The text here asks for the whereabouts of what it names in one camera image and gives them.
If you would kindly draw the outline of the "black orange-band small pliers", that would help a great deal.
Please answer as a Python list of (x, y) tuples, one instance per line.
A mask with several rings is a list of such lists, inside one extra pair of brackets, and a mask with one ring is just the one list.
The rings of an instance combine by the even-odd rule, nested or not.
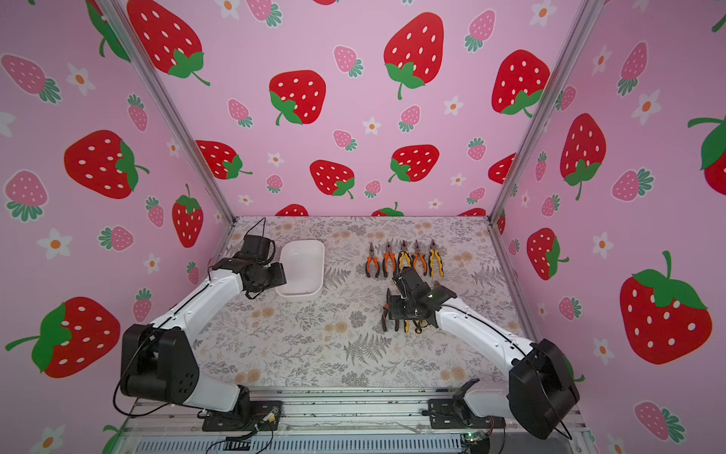
[(389, 319), (389, 305), (385, 305), (383, 307), (383, 312), (381, 316), (381, 326), (383, 332), (388, 332), (388, 319)]

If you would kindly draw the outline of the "orange black long-nose pliers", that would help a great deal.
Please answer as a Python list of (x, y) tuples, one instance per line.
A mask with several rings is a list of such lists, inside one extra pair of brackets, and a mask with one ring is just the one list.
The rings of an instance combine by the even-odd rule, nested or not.
[(414, 268), (414, 270), (421, 269), (421, 274), (427, 275), (427, 256), (424, 254), (424, 251), (422, 250), (418, 240), (414, 241), (414, 254), (412, 257), (411, 266), (412, 268)]

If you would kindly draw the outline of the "white plastic storage box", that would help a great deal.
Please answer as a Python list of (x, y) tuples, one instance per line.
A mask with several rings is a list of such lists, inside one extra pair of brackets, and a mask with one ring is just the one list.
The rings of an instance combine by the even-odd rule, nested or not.
[(281, 251), (280, 262), (285, 272), (285, 285), (276, 293), (290, 302), (317, 299), (323, 292), (324, 244), (315, 239), (291, 241)]

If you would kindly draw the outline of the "orange black pliers large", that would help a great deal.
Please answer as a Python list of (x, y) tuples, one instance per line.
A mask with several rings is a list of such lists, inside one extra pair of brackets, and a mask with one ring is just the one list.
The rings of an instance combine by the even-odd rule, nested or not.
[(389, 277), (389, 268), (392, 268), (392, 270), (396, 271), (396, 256), (393, 253), (391, 244), (389, 242), (386, 243), (386, 247), (384, 250), (383, 255), (383, 261), (382, 261), (382, 267), (383, 267), (383, 276), (385, 278)]

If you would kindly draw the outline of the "orange handled pliers small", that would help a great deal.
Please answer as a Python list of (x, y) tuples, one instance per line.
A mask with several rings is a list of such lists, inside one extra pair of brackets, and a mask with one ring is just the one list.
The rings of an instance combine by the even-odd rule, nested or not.
[(381, 268), (377, 254), (375, 253), (374, 244), (372, 243), (369, 245), (369, 255), (366, 259), (364, 270), (368, 278), (378, 278), (380, 276)]

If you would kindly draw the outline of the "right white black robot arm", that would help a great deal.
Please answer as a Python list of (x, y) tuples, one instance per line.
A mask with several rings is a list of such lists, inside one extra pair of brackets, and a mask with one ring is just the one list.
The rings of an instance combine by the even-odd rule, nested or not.
[(507, 380), (507, 389), (498, 393), (476, 378), (467, 381), (450, 404), (429, 405), (432, 420), (441, 417), (473, 428), (488, 418), (512, 418), (540, 440), (554, 432), (569, 435), (565, 416), (580, 401), (580, 393), (565, 355), (550, 340), (533, 342), (499, 327), (445, 287), (402, 286), (399, 295), (388, 292), (384, 314), (391, 321), (410, 323), (418, 333), (435, 327), (457, 336)]

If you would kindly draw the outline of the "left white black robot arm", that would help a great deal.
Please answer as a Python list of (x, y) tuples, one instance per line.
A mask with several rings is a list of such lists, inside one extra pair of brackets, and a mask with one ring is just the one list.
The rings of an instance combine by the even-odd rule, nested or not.
[(148, 325), (132, 325), (122, 337), (121, 374), (115, 392), (246, 418), (249, 392), (200, 372), (192, 344), (241, 293), (251, 299), (287, 283), (284, 265), (223, 258), (183, 302)]

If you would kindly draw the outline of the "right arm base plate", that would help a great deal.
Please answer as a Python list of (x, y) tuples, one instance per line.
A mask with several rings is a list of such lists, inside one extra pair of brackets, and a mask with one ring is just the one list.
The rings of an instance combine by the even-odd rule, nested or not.
[(422, 411), (432, 429), (504, 429), (506, 420), (498, 416), (476, 416), (462, 399), (434, 398)]

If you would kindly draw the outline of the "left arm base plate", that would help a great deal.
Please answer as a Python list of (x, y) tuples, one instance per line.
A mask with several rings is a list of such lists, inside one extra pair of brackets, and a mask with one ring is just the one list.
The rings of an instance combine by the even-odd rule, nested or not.
[(277, 431), (283, 402), (279, 400), (251, 401), (241, 410), (217, 412), (208, 410), (202, 423), (203, 432)]

